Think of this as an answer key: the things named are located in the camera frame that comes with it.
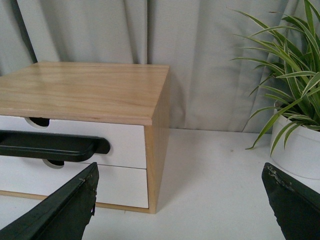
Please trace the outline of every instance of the plant pot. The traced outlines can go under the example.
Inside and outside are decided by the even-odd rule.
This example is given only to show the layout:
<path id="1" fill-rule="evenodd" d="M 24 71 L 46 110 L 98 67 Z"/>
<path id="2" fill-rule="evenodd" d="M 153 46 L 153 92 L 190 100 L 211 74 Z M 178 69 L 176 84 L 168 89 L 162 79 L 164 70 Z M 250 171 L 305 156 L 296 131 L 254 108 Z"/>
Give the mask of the plant pot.
<path id="1" fill-rule="evenodd" d="M 280 116 L 274 123 L 271 144 L 290 120 Z M 284 148 L 283 134 L 271 158 L 288 172 L 308 179 L 320 179 L 320 132 L 299 126 L 289 136 Z"/>

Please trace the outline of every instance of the drawer front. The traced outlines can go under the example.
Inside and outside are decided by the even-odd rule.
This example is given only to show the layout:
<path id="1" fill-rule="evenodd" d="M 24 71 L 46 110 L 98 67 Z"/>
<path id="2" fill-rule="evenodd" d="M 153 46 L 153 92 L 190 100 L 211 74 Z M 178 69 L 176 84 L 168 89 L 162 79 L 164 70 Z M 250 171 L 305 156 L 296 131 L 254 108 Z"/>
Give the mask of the drawer front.
<path id="1" fill-rule="evenodd" d="M 0 190 L 48 196 L 89 164 L 53 169 L 41 159 L 0 156 Z M 98 165 L 97 202 L 148 208 L 145 169 Z"/>
<path id="2" fill-rule="evenodd" d="M 110 142 L 108 154 L 94 154 L 83 163 L 146 169 L 145 133 L 142 125 L 51 119 L 48 127 L 40 127 L 29 119 L 0 116 L 0 130 L 72 134 L 105 138 Z"/>

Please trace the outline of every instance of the black handle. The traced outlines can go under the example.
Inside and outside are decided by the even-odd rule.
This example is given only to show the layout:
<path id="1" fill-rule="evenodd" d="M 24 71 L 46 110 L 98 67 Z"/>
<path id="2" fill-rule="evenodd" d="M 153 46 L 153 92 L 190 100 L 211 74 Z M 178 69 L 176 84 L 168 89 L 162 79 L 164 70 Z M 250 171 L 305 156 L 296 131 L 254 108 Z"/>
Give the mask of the black handle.
<path id="1" fill-rule="evenodd" d="M 82 162 L 107 154 L 110 143 L 95 136 L 0 130 L 0 155 Z"/>

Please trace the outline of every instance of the white surface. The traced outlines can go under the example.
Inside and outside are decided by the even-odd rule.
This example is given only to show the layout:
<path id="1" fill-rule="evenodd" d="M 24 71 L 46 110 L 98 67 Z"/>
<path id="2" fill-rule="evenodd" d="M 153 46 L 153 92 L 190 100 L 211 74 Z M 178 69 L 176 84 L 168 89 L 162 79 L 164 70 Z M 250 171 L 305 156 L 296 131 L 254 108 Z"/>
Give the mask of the white surface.
<path id="1" fill-rule="evenodd" d="M 110 152 L 94 154 L 83 163 L 97 162 L 100 165 L 147 168 L 144 126 L 51 119 L 49 126 L 43 128 L 34 127 L 35 124 L 29 124 L 29 121 L 24 117 L 0 116 L 0 129 L 105 138 L 111 145 Z"/>
<path id="2" fill-rule="evenodd" d="M 291 123 L 280 116 L 272 129 L 273 142 L 279 131 Z M 284 148 L 285 134 L 275 146 L 272 159 L 289 172 L 310 179 L 320 179 L 320 133 L 304 126 L 299 126 L 289 136 Z"/>
<path id="3" fill-rule="evenodd" d="M 40 159 L 0 156 L 0 190 L 48 196 L 77 175 L 86 163 L 65 162 L 53 169 Z M 145 169 L 98 165 L 97 202 L 148 208 Z"/>
<path id="4" fill-rule="evenodd" d="M 265 162 L 273 163 L 270 136 L 245 150 L 256 137 L 171 129 L 158 213 L 96 208 L 83 239 L 284 240 L 261 179 Z M 0 196 L 0 228 L 38 202 Z"/>

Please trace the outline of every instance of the white table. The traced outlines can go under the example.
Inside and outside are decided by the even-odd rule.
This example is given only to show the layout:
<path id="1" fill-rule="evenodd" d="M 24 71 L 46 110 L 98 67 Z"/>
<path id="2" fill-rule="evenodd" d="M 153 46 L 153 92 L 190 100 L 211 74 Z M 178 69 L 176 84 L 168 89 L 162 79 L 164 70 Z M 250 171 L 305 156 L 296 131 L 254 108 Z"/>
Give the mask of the white table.
<path id="1" fill-rule="evenodd" d="M 171 129 L 157 214 L 96 208 L 84 240 L 284 240 L 261 179 L 270 136 Z M 320 181 L 295 178 L 320 192 Z M 0 196 L 0 228 L 40 201 Z"/>

